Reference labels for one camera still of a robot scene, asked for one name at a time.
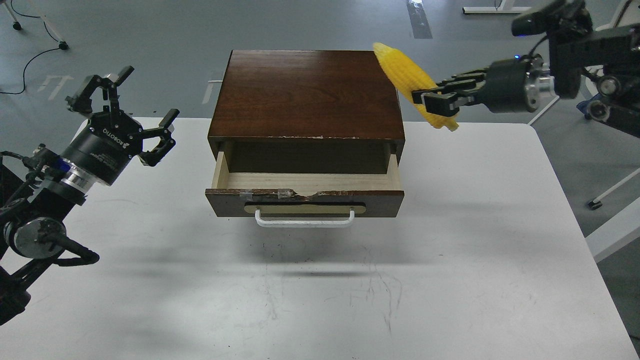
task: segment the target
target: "metal handle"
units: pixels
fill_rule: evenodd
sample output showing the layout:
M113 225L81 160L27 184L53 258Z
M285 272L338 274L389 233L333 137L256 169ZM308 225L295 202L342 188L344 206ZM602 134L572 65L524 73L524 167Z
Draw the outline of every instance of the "metal handle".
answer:
M351 208L347 220L264 220L260 217L260 209L255 210L255 221L262 227L348 227L355 216L355 210Z

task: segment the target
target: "wooden drawer cabinet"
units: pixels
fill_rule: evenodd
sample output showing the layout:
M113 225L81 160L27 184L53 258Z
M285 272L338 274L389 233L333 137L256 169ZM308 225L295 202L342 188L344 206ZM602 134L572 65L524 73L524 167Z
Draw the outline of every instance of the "wooden drawer cabinet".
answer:
M394 217L404 130L371 51L233 51L208 134L219 217Z

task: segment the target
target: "robotic arm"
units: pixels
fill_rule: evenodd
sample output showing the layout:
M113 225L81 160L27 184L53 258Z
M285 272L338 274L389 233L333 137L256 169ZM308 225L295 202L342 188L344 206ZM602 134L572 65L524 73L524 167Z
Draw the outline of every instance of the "robotic arm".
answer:
M153 167L175 145L171 124L177 109L171 109L154 129L143 129L120 109L117 88L133 70L125 67L113 80L89 76L78 93L66 98L69 110L86 115L88 123L62 154L44 144L32 157L0 152L0 258L11 248L32 259L14 274L0 267L0 325L24 311L31 298L27 288L51 265L89 265L99 260L98 254L67 237L62 222L75 205L84 203L93 184L112 185L134 156ZM94 113L90 97L98 87L109 105ZM158 145L143 151L143 140L156 137ZM2 166L3 156L22 161L29 169L26 181ZM77 257L61 259L65 251Z
M538 44L549 41L548 64L534 54L536 45L528 54L414 91L413 102L443 116L476 104L494 113L534 112L543 96L574 99L581 76L586 76L601 95L589 104L588 114L640 137L640 24L594 32L584 0L553 0L517 17L511 32L518 37L545 33ZM593 65L603 65L604 75L585 69Z

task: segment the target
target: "yellow corn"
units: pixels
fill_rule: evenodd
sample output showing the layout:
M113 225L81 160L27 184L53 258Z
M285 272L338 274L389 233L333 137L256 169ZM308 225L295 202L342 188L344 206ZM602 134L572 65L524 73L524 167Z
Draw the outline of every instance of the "yellow corn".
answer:
M380 67L385 72L391 83L400 91L407 100L413 102L411 92L436 87L436 83L416 63L400 50L376 42L373 44L373 52L378 58ZM446 126L454 131L458 128L455 116L444 117L428 113L423 104L414 104L420 114L436 129Z

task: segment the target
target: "black caster wheel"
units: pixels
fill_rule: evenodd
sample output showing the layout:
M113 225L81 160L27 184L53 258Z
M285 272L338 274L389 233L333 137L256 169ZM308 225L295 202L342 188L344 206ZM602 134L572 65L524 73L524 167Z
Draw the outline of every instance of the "black caster wheel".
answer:
M598 201L598 202L589 201L589 204L587 204L587 206L589 206L589 209L595 210L602 206L602 201Z

